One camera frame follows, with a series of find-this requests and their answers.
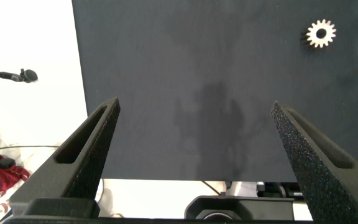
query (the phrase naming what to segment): gear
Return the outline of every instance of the gear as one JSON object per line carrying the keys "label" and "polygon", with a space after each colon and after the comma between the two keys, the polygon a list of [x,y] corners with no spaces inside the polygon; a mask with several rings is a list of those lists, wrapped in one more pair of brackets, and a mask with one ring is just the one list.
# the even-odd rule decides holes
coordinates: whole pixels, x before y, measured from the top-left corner
{"label": "gear", "polygon": [[322,22],[320,20],[317,21],[317,24],[311,24],[312,27],[310,27],[308,30],[309,32],[306,34],[309,36],[308,41],[310,41],[310,45],[314,45],[314,47],[318,47],[320,45],[320,48],[325,46],[328,46],[328,42],[333,41],[333,37],[336,35],[334,34],[336,29],[334,28],[334,24],[331,24],[331,21],[327,21],[323,19]]}

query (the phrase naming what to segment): cable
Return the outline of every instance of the cable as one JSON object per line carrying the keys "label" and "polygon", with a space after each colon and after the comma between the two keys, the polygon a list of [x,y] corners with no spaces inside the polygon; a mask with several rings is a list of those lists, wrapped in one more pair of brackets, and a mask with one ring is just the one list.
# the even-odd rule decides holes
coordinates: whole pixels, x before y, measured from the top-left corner
{"label": "cable", "polygon": [[215,193],[217,193],[218,195],[221,195],[221,193],[219,193],[215,188],[213,188],[211,185],[209,185],[207,182],[202,180],[202,183],[204,183],[205,185],[207,185],[211,190],[215,191]]}
{"label": "cable", "polygon": [[59,146],[6,146],[6,147],[0,147],[0,149],[11,149],[17,147],[59,147]]}

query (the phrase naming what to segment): gear teeth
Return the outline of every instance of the gear teeth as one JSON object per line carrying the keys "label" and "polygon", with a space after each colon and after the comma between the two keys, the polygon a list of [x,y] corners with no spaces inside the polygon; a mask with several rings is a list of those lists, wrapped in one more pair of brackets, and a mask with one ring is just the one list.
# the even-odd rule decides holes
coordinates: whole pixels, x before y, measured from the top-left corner
{"label": "gear teeth", "polygon": [[[309,32],[306,33],[306,36],[308,37],[307,41],[315,48],[323,48],[324,46],[328,46],[330,42],[333,42],[333,37],[336,37],[334,34],[336,29],[333,29],[334,26],[334,24],[331,24],[331,21],[326,19],[321,21],[317,20],[316,23],[312,23],[311,27],[308,28]],[[326,35],[322,38],[317,36],[317,31],[320,29],[324,29],[326,31]]]}

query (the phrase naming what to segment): black device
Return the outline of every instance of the black device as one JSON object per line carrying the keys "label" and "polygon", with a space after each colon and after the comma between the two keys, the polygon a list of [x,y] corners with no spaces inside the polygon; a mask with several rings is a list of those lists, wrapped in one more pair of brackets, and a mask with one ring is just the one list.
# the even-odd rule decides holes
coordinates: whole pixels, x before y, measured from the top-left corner
{"label": "black device", "polygon": [[38,80],[38,76],[33,70],[24,70],[23,68],[21,69],[20,75],[9,72],[0,72],[0,78],[26,83],[32,83]]}
{"label": "black device", "polygon": [[[101,104],[10,198],[5,223],[297,223],[280,213],[290,200],[225,196],[196,198],[188,220],[98,218],[94,197],[119,112],[117,98]],[[313,220],[358,222],[358,162],[294,109],[276,102],[271,114]],[[260,216],[262,208],[277,214]]]}

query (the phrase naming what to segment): dark backdrop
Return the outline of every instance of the dark backdrop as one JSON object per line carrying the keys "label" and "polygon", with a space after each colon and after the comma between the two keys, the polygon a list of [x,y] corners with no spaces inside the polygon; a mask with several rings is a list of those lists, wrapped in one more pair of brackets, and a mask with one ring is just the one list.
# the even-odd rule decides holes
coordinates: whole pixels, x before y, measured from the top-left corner
{"label": "dark backdrop", "polygon": [[[295,181],[291,105],[358,160],[358,1],[73,1],[88,114],[118,96],[104,178]],[[302,44],[312,22],[337,29]]]}

